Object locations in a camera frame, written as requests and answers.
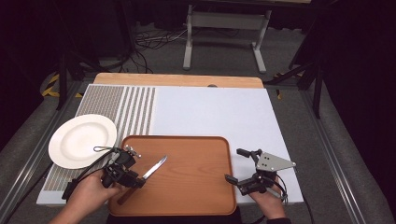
black wall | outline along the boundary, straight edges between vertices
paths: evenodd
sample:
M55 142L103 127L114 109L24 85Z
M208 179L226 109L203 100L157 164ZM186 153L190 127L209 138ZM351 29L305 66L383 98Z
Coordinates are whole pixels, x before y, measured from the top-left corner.
M40 85L56 69L51 36L29 1L1 1L0 150L41 103Z
M335 8L318 18L296 62L323 53L332 101L396 217L396 5L341 0Z

cable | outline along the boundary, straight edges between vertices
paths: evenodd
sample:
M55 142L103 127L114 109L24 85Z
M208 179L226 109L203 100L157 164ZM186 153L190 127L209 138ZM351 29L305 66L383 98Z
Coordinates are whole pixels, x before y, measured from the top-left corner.
M83 179L87 178L89 175L95 173L96 171L102 170L102 169L103 169L103 168L99 168L99 169L96 169L96 170L94 170L94 171L91 171L89 174L84 175L78 182L81 182Z
M18 208L21 206L21 204L23 203L23 201L27 198L27 196L32 192L32 190L35 188L35 186L38 184L38 182L40 182L41 179L44 178L44 176L48 173L49 169L52 167L53 162L51 162L49 164L49 166L44 170L44 172L40 175L40 177L37 179L37 181L33 184L32 187L30 187L26 193L23 194L23 196L20 198L20 200L17 202L17 204L15 204L15 207L12 209L12 211L8 214L6 221L4 222L4 224L7 224L12 216L15 214L15 212L18 210Z
M144 60L144 62L145 62L145 65L143 65L143 64L140 64L140 63L138 63L137 61L135 61L134 58L133 58L132 56L130 57L131 60L132 60L132 62L133 62L134 65L136 66L137 72L140 73L140 71L139 71L139 66L141 66L141 67L144 67L144 68L146 69L146 72L145 72L146 74L148 73L148 71L150 71L151 74L154 74L154 72L153 72L151 69L148 68L148 63L147 63L147 61L146 61L145 56L143 56L143 54L140 53L139 51L136 52L136 55L137 55L138 57L139 57L139 56L142 57L143 60Z
M101 161L104 157L106 157L107 155L109 155L110 153L114 152L116 149L114 147L112 147L107 153L103 154L99 159L97 159L96 161L94 161L91 165L89 165L87 168L85 168L85 170L77 177L77 178L73 178L72 181L67 183L67 187L64 190L64 194L62 195L62 199L65 199L66 202L69 200L70 196L72 195L73 191L75 190L75 188L77 187L78 183L84 179L86 176L84 176L88 171L91 170L91 168L96 165L96 163L98 163L99 161Z
M285 194L285 205L288 205L289 197L288 197L288 189L286 188L285 181L283 181L283 179L282 179L282 177L280 177L280 175L276 175L276 176L282 182L282 185L283 185L283 188L284 188L284 194Z
M137 46L142 47L139 50L145 50L145 49L160 49L166 44L175 41L177 39L184 39L181 38L184 33L186 33L187 30L184 29L181 31L181 33L177 33L177 31L174 32L166 32L164 35L160 35L161 31L157 32L155 36L151 36L149 32L142 32L137 34L137 38L135 39L135 43Z
M94 147L93 151L100 152L100 151L105 151L105 150L111 150L111 148L113 148L113 147Z
M101 65L101 67L103 67L105 69L113 69L113 68L123 66L129 60L129 55L131 55L131 51L129 51L127 54L125 54L123 59L120 60L119 62L110 64L110 65L106 65L106 66ZM87 72L96 72L97 71L95 69L92 69L92 68L84 66L84 65L82 65L81 67L82 67L82 69L84 69L84 71L87 71Z
M312 214L311 206L309 206L308 201L306 200L305 196L303 195L303 200L306 204L306 208L308 209L309 217L311 218L311 223L315 224L314 216Z

person's right hand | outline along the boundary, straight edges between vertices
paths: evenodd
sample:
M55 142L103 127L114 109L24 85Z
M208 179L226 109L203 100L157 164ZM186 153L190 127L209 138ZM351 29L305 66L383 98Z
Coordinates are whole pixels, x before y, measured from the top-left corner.
M122 192L123 186L117 183L108 189L103 187L102 175L103 170L99 170L79 182L66 206L50 224L79 223L85 216L103 206L108 199Z
M276 185L273 185L272 189L280 194L280 189ZM260 209L268 219L286 217L282 201L272 193L268 191L265 193L259 193L256 191L249 193L249 196L259 205Z

wire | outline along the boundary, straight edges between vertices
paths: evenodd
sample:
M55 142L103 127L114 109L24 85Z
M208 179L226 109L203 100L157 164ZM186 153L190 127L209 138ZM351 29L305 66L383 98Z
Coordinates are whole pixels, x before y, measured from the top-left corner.
M131 60L132 60L132 62L133 62L134 65L136 66L137 72L140 73L140 71L139 71L139 66L141 66L141 67L144 67L144 68L146 69L146 72L145 72L146 74L148 73L148 71L150 71L151 74L154 74L154 72L153 72L151 69L148 68L148 63L147 63L147 61L146 61L145 56L143 56L143 54L140 53L139 51L136 52L136 55L137 55L137 57L139 57L139 56L142 57L143 60L144 60L144 62L145 62L145 64L143 65L143 64L140 64L140 63L138 63L137 61L135 61L134 58L133 58L132 56L130 57Z
M35 186L38 184L38 182L40 182L41 179L44 178L44 176L48 173L49 169L51 168L53 162L51 162L49 164L49 166L44 170L44 172L40 175L40 177L37 179L37 181L33 184L32 187L30 187L24 194L23 196L20 198L20 200L17 202L17 204L15 205L15 207L12 209L11 213L9 213L9 215L6 218L6 221L4 222L4 224L7 224L12 216L15 214L15 212L18 210L18 208L21 206L21 204L23 203L23 201L27 198L27 196L32 192L32 190L35 188Z
M99 159L97 159L96 161L94 161L91 165L89 165L77 178L76 180L79 182L80 179L89 171L91 170L91 168L96 165L96 163L98 163L99 161L101 161L104 157L106 157L108 154L114 152L114 147L111 148L107 153L103 154L101 157L99 157Z
M122 67L129 60L129 55L131 55L131 51L126 53L124 55L123 59L121 59L119 62L110 64L110 65L106 65L106 66L101 65L101 67L103 67L105 69L113 69L113 68L117 68L120 66ZM84 71L87 71L87 72L96 72L97 71L96 69L92 69L89 66L82 65L81 67L82 67L82 69L84 69Z
M122 71L124 71L123 65L120 67L119 73L122 72Z
M288 205L289 202L289 197L288 197L288 189L286 188L286 184L285 181L283 181L282 177L280 177L280 175L276 175L277 178L280 179L280 181L282 182L283 188L284 188L284 194L285 194L285 205Z
M105 150L111 150L113 147L94 147L93 151L95 152L100 152L100 151L105 151Z
M96 171L102 170L102 169L103 169L103 168L99 168L99 169L96 169L96 170L94 170L94 171L91 171L89 174L84 175L78 182L81 182L83 179L85 179L85 178L88 177L89 175L95 173Z
M306 208L308 209L309 217L311 218L311 223L315 224L315 220L314 220L314 216L312 214L311 206L309 206L308 200L305 198L304 195L303 195L303 200L304 200L304 202L306 204Z
M162 32L163 31L157 31L157 34L155 35L150 35L149 32L142 32L137 34L135 43L137 46L142 47L139 50L160 49L170 42L173 42L178 39L185 39L185 38L181 38L181 36L184 35L187 32L187 30L183 29L181 30L181 32L180 31L166 32L165 34L162 34Z

white metal frame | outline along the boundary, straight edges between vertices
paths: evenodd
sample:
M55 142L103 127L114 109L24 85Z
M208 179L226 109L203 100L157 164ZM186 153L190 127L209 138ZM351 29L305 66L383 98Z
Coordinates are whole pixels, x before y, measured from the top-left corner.
M243 30L258 30L259 36L256 42L252 42L254 56L256 58L257 66L260 73L265 73L265 65L262 59L260 48L262 40L267 30L268 22L270 20L271 10L267 10L265 15L242 15L231 13L214 13L214 12L198 12L192 10L192 5L189 5L189 12L187 15L187 42L186 51L184 53L183 69L189 70L191 68L192 55L192 27L211 27L211 28L228 28L228 29L243 29Z

